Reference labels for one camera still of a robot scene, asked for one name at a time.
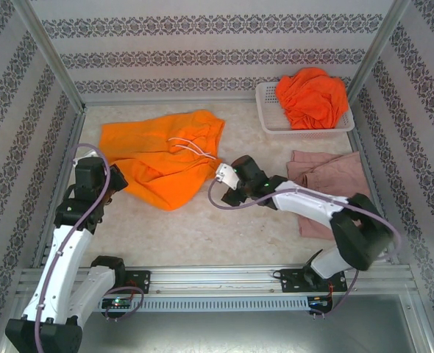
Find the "grey sheet metal panel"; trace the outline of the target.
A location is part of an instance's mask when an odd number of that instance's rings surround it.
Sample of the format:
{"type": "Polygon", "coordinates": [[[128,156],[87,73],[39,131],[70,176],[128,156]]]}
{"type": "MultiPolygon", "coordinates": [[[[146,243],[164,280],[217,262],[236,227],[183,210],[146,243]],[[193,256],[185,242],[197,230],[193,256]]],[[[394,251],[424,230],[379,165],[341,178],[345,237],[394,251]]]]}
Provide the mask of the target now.
{"type": "Polygon", "coordinates": [[[97,310],[78,353],[434,353],[434,337],[414,295],[352,295],[327,315],[97,310]]]}

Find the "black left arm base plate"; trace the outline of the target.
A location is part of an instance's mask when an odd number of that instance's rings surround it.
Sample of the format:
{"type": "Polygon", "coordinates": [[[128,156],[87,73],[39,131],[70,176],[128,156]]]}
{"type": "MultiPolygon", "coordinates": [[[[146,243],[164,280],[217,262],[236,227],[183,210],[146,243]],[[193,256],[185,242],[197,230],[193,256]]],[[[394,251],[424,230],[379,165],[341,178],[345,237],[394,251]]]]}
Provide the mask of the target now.
{"type": "Polygon", "coordinates": [[[149,293],[151,272],[145,270],[126,270],[123,286],[140,288],[144,294],[149,293]]]}

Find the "white plastic perforated basket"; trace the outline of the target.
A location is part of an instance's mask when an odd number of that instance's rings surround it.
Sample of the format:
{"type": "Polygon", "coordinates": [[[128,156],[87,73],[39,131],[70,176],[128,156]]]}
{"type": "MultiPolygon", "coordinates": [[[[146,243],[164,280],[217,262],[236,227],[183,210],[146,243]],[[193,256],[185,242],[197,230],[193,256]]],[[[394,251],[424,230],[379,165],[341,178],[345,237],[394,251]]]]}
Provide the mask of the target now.
{"type": "Polygon", "coordinates": [[[320,139],[331,138],[351,132],[355,122],[351,109],[344,113],[334,129],[295,130],[284,114],[275,96],[276,82],[263,82],[255,88],[258,117],[263,131],[270,138],[320,139]]]}

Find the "aluminium mounting rail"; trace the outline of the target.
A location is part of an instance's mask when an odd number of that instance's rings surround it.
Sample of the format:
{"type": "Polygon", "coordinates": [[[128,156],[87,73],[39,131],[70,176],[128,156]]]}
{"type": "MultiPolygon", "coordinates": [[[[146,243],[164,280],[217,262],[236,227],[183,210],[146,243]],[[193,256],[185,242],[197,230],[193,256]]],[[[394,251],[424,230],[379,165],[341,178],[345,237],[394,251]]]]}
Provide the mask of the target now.
{"type": "MultiPolygon", "coordinates": [[[[282,293],[274,266],[151,267],[150,296],[256,296],[282,293]]],[[[376,264],[355,276],[345,273],[352,294],[397,294],[417,290],[408,265],[376,264]]]]}

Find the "aluminium frame post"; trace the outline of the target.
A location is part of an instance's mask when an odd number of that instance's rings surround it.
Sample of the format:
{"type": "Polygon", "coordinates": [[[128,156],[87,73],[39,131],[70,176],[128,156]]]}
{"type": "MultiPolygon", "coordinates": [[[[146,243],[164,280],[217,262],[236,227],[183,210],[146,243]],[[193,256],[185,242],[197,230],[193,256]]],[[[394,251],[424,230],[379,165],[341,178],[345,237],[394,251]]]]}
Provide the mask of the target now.
{"type": "Polygon", "coordinates": [[[354,104],[357,95],[369,77],[374,64],[382,54],[383,49],[388,43],[388,39],[402,19],[402,16],[404,15],[409,3],[410,0],[393,0],[391,7],[383,19],[383,22],[380,24],[377,34],[375,35],[368,51],[366,52],[366,56],[363,58],[359,69],[349,84],[347,93],[350,105],[354,104]]]}
{"type": "Polygon", "coordinates": [[[52,43],[42,21],[39,19],[30,0],[10,0],[17,13],[20,15],[31,36],[35,40],[44,59],[54,72],[63,91],[66,93],[77,113],[82,113],[85,108],[73,79],[69,75],[60,55],[52,43]]]}

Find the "pink shorts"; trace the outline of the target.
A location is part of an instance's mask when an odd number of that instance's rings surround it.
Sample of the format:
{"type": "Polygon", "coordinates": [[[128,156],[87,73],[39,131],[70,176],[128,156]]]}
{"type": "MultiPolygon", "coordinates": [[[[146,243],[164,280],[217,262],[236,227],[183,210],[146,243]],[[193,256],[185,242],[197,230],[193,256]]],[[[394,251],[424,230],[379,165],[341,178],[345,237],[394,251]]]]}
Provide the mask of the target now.
{"type": "Polygon", "coordinates": [[[302,187],[333,196],[370,196],[358,152],[329,154],[293,151],[286,163],[288,179],[302,187]]]}

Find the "yellow-orange shorts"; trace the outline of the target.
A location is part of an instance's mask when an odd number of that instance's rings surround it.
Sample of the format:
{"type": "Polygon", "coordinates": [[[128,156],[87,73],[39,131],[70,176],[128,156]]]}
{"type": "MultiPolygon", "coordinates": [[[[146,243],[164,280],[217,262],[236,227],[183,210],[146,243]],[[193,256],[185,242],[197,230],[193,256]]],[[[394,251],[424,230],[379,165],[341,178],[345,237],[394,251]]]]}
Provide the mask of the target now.
{"type": "Polygon", "coordinates": [[[125,176],[128,193],[172,211],[214,178],[224,128],[208,110],[110,123],[102,127],[99,149],[125,176]]]}

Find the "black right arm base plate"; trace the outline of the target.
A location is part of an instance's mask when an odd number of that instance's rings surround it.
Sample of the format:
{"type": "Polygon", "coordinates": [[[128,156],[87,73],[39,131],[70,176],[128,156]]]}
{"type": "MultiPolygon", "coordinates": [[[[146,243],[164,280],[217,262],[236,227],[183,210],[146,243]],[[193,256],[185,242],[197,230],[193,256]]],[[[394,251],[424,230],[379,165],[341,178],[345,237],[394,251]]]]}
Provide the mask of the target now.
{"type": "Polygon", "coordinates": [[[273,273],[280,281],[283,293],[343,293],[347,291],[345,273],[338,272],[329,279],[324,279],[313,270],[302,268],[284,268],[273,273]]]}

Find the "red-orange shorts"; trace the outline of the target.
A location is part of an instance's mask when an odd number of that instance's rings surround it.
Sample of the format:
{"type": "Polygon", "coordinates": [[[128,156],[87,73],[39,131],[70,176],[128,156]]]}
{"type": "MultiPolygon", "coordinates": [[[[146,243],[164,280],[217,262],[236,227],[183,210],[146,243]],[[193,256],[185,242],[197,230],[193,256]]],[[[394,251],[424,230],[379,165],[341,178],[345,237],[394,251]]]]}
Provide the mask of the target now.
{"type": "Polygon", "coordinates": [[[349,109],[344,82],[320,68],[283,76],[274,92],[293,130],[334,129],[349,109]]]}

